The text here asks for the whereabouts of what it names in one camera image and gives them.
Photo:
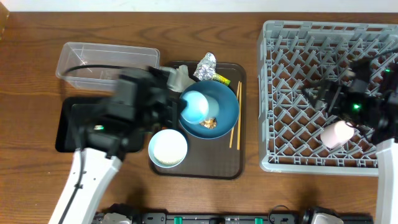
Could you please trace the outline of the pink cup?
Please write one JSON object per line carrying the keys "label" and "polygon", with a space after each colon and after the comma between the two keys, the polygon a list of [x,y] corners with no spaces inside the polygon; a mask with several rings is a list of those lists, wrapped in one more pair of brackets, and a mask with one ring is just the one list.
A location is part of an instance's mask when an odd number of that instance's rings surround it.
{"label": "pink cup", "polygon": [[321,133],[320,139],[326,147],[334,149],[350,140],[354,136],[354,131],[350,123],[338,121],[327,126]]}

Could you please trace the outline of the light blue cup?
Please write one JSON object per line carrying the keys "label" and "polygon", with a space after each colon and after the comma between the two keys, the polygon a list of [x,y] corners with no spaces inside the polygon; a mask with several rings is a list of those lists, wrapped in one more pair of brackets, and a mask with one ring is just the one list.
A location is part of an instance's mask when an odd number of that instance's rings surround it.
{"label": "light blue cup", "polygon": [[182,95],[187,103],[181,112],[182,118],[190,124],[199,124],[206,120],[209,112],[208,100],[198,91],[188,91]]}

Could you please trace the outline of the dark blue plate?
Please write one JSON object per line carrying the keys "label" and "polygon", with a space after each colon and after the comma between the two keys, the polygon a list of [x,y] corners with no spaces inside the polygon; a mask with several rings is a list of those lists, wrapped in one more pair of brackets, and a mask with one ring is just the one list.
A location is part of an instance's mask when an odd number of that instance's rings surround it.
{"label": "dark blue plate", "polygon": [[190,85],[188,91],[198,91],[208,100],[209,112],[206,119],[216,118],[217,126],[208,129],[200,124],[190,124],[180,115],[180,124],[192,136],[200,139],[216,139],[224,136],[235,126],[239,117],[239,103],[230,87],[216,81],[200,81]]}

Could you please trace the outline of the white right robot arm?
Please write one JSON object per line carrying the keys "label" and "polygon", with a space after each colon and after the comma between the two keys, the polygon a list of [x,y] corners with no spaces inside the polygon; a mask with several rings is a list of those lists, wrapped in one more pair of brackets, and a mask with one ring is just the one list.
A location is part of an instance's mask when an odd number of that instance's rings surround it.
{"label": "white right robot arm", "polygon": [[335,148],[367,126],[374,130],[371,143],[376,147],[378,190],[376,223],[397,223],[397,64],[383,74],[379,96],[366,94],[371,81],[371,58],[351,63],[351,85],[322,80],[302,87],[311,106],[325,108],[339,121],[321,133],[323,145]]}

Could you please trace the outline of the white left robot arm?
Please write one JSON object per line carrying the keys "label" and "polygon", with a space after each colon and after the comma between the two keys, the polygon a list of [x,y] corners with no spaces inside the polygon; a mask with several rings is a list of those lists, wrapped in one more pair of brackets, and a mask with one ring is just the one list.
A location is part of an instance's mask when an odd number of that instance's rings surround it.
{"label": "white left robot arm", "polygon": [[65,110],[76,149],[51,223],[91,223],[126,154],[140,151],[154,126],[177,128],[185,104],[169,95],[170,75],[165,68],[120,67],[113,95],[94,103],[85,119]]}

